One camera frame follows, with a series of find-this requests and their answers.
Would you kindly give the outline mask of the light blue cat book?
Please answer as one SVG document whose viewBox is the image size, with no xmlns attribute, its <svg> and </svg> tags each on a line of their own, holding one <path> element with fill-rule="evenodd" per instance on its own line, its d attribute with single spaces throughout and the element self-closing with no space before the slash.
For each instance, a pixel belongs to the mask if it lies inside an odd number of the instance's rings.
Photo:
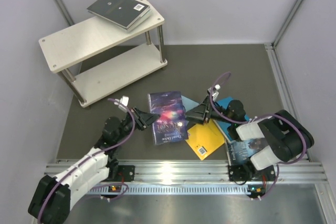
<svg viewBox="0 0 336 224">
<path fill-rule="evenodd" d="M 191 109 L 193 109 L 194 107 L 197 107 L 199 105 L 199 103 L 185 97 L 185 96 L 181 96 L 182 97 L 182 105 L 184 108 L 184 112 L 187 112 Z"/>
</svg>

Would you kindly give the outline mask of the purple Robinson Crusoe book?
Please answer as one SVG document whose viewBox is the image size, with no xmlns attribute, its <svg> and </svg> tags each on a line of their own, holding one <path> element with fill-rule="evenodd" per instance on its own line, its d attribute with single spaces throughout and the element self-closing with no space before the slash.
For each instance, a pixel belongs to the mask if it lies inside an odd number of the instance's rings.
<svg viewBox="0 0 336 224">
<path fill-rule="evenodd" d="M 159 118 L 152 124 L 155 145 L 188 140 L 187 120 L 179 91 L 148 94 L 149 109 Z"/>
</svg>

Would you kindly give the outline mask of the blue paperback book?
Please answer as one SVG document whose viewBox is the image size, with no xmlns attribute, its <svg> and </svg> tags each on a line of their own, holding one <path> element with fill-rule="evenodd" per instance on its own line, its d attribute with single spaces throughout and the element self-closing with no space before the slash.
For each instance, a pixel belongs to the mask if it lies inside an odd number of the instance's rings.
<svg viewBox="0 0 336 224">
<path fill-rule="evenodd" d="M 232 97 L 227 97 L 214 102 L 214 108 L 215 109 L 212 110 L 212 118 L 216 120 L 227 142 L 241 142 L 236 132 L 236 128 L 240 126 L 240 124 L 236 122 L 246 122 L 248 120 L 242 102 Z"/>
</svg>

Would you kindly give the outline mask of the pale green book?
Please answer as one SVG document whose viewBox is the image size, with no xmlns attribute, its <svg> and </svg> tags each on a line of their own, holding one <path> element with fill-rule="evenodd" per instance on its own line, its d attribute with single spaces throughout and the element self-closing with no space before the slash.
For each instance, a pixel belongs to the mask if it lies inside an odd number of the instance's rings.
<svg viewBox="0 0 336 224">
<path fill-rule="evenodd" d="M 122 0 L 118 6 L 117 24 L 126 31 L 132 31 L 152 14 L 149 4 L 145 0 Z"/>
</svg>

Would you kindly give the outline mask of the black shiny book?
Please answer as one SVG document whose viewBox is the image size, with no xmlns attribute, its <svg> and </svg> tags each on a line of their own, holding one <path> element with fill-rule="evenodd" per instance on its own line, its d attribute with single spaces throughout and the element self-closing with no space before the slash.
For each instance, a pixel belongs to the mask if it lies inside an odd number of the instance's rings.
<svg viewBox="0 0 336 224">
<path fill-rule="evenodd" d="M 150 6 L 137 0 L 96 0 L 87 10 L 127 31 L 151 15 Z"/>
</svg>

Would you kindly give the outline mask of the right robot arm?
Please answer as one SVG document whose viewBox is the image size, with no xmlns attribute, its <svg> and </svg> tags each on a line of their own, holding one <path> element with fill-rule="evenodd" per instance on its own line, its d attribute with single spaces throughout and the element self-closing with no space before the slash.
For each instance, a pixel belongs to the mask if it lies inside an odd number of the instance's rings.
<svg viewBox="0 0 336 224">
<path fill-rule="evenodd" d="M 227 97 L 210 103 L 209 98 L 186 111 L 194 124 L 216 121 L 227 139 L 229 164 L 244 165 L 245 174 L 258 180 L 264 169 L 287 163 L 314 145 L 313 136 L 288 111 L 280 110 L 261 119 L 250 119 L 241 101 Z"/>
</svg>

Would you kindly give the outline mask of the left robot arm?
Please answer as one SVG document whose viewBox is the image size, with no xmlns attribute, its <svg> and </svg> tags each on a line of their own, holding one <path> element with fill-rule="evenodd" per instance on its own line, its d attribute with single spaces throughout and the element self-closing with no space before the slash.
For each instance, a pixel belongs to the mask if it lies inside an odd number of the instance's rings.
<svg viewBox="0 0 336 224">
<path fill-rule="evenodd" d="M 74 205 L 95 185 L 117 178 L 117 148 L 133 134 L 143 131 L 159 119 L 158 114 L 128 109 L 120 120 L 109 117 L 93 148 L 79 161 L 51 177 L 45 175 L 38 183 L 28 213 L 39 223 L 64 223 Z"/>
</svg>

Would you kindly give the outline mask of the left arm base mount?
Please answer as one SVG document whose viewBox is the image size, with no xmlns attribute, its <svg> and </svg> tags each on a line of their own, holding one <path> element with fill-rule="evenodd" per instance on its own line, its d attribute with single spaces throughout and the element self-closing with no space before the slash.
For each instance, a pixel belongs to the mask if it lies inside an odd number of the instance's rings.
<svg viewBox="0 0 336 224">
<path fill-rule="evenodd" d="M 110 169 L 105 182 L 132 182 L 135 176 L 135 166 L 118 165 Z"/>
</svg>

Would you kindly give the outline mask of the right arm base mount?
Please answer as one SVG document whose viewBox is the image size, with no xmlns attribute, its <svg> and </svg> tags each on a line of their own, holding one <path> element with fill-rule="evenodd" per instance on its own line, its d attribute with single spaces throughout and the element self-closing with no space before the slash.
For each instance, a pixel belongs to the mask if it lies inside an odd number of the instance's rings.
<svg viewBox="0 0 336 224">
<path fill-rule="evenodd" d="M 257 170 L 251 161 L 240 165 L 228 166 L 229 181 L 238 185 L 244 185 L 247 182 L 273 182 L 276 172 L 273 166 Z"/>
</svg>

